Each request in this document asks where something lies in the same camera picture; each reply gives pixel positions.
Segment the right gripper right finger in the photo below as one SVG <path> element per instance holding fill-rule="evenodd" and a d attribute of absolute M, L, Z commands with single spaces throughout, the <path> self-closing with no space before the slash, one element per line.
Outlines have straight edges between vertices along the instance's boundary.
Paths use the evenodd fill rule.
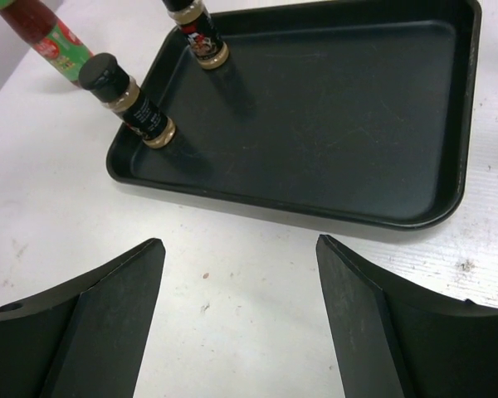
<path fill-rule="evenodd" d="M 320 283 L 348 397 L 498 397 L 498 308 L 435 293 L 329 235 Z"/>

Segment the small spice jar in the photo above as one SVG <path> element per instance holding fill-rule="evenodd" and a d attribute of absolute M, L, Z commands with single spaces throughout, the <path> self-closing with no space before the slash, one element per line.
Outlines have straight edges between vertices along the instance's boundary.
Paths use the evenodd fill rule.
<path fill-rule="evenodd" d="M 78 83 L 152 149 L 166 146 L 176 124 L 138 86 L 110 53 L 92 56 L 82 67 Z"/>
<path fill-rule="evenodd" d="M 164 0 L 163 4 L 204 70 L 217 69 L 227 61 L 230 54 L 228 46 L 203 1 Z"/>

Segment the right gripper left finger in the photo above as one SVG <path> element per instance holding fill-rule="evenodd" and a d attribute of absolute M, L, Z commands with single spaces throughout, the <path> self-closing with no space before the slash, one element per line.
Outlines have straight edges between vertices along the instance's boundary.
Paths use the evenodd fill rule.
<path fill-rule="evenodd" d="M 110 262 L 0 307 L 0 397 L 131 397 L 165 248 L 149 239 Z"/>

